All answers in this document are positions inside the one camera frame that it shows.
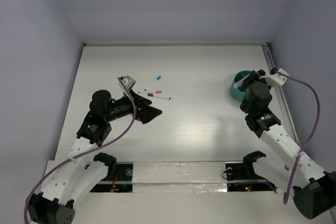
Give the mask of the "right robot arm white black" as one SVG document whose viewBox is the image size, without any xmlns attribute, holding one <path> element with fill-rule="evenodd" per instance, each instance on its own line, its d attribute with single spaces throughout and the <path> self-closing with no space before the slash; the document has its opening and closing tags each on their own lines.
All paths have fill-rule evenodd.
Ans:
<svg viewBox="0 0 336 224">
<path fill-rule="evenodd" d="M 263 70 L 252 71 L 241 81 L 246 92 L 240 109 L 246 114 L 247 126 L 283 162 L 280 167 L 258 152 L 256 158 L 242 164 L 241 171 L 248 178 L 270 178 L 283 190 L 283 203 L 292 198 L 298 211 L 311 220 L 335 207 L 335 172 L 314 162 L 305 152 L 307 145 L 299 146 L 269 108 L 270 89 L 289 78 L 283 69 L 273 68 L 269 75 Z"/>
</svg>

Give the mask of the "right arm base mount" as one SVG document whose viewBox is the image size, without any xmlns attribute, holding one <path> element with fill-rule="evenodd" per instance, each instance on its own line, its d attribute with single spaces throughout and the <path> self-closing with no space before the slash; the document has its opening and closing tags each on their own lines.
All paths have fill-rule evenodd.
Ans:
<svg viewBox="0 0 336 224">
<path fill-rule="evenodd" d="M 267 179 L 257 175 L 254 170 L 254 163 L 266 154 L 261 151 L 254 151 L 243 157 L 238 163 L 226 163 L 222 178 L 228 182 L 229 192 L 254 192 L 273 191 L 277 187 Z"/>
</svg>

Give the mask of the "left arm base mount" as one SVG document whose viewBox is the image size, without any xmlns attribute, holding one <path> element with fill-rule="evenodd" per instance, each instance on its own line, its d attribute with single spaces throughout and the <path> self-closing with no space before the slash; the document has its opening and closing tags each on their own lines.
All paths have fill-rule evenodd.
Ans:
<svg viewBox="0 0 336 224">
<path fill-rule="evenodd" d="M 99 153 L 94 161 L 103 161 L 108 167 L 107 175 L 99 181 L 92 189 L 91 193 L 131 193 L 133 163 L 118 163 L 114 156 Z"/>
</svg>

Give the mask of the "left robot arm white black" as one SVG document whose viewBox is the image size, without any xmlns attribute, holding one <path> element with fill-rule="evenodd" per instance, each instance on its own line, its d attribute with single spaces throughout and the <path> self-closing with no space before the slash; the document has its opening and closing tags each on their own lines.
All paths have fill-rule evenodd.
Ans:
<svg viewBox="0 0 336 224">
<path fill-rule="evenodd" d="M 151 104 L 133 91 L 118 100 L 107 90 L 95 92 L 68 159 L 48 173 L 49 182 L 28 196 L 26 219 L 34 223 L 72 223 L 76 208 L 94 186 L 116 175 L 117 159 L 101 151 L 112 131 L 110 123 L 128 115 L 133 122 L 149 123 L 162 114 Z"/>
</svg>

